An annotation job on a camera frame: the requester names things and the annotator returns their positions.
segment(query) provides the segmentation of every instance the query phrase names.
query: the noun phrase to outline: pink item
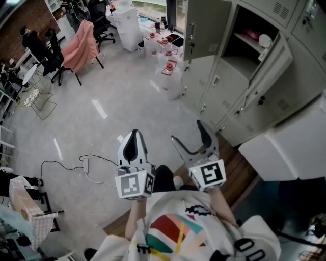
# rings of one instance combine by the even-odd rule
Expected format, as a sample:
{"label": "pink item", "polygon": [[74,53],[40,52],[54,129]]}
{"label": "pink item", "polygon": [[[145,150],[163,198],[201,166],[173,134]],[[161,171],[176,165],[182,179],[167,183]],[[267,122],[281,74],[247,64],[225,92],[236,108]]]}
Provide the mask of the pink item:
{"label": "pink item", "polygon": [[62,65],[74,73],[80,71],[98,55],[93,27],[93,23],[83,20],[71,43],[61,50],[65,59]]}
{"label": "pink item", "polygon": [[244,29],[244,32],[249,35],[251,38],[253,38],[254,40],[258,41],[259,40],[259,36],[260,34],[254,32],[254,31],[251,31],[250,29],[248,28],[245,28]]}

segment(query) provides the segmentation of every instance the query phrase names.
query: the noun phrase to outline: office chair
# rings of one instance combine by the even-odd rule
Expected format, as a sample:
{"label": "office chair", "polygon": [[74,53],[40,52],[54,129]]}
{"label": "office chair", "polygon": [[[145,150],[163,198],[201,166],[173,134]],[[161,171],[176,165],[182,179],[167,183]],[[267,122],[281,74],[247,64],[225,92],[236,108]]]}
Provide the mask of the office chair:
{"label": "office chair", "polygon": [[[47,64],[44,66],[44,71],[49,70],[49,71],[54,71],[55,69],[58,69],[58,71],[55,73],[55,75],[52,77],[51,82],[55,82],[55,78],[58,76],[58,85],[61,85],[61,79],[62,79],[62,72],[63,71],[69,71],[71,70],[70,68],[65,68],[62,66],[62,63],[64,61],[64,57],[61,53],[61,48],[56,36],[56,33],[54,29],[49,29],[46,33],[45,36],[49,38],[51,46],[52,46],[52,51],[53,51],[53,57],[48,59]],[[78,75],[75,74],[78,82],[80,85],[82,85],[80,79],[78,78]]]}
{"label": "office chair", "polygon": [[115,43],[116,41],[114,38],[108,38],[109,35],[112,37],[113,34],[105,33],[111,24],[105,16],[106,2],[101,0],[90,0],[87,8],[91,16],[90,22],[94,25],[94,38],[96,43],[98,43],[98,50],[100,50],[103,41],[112,41],[112,43]]}

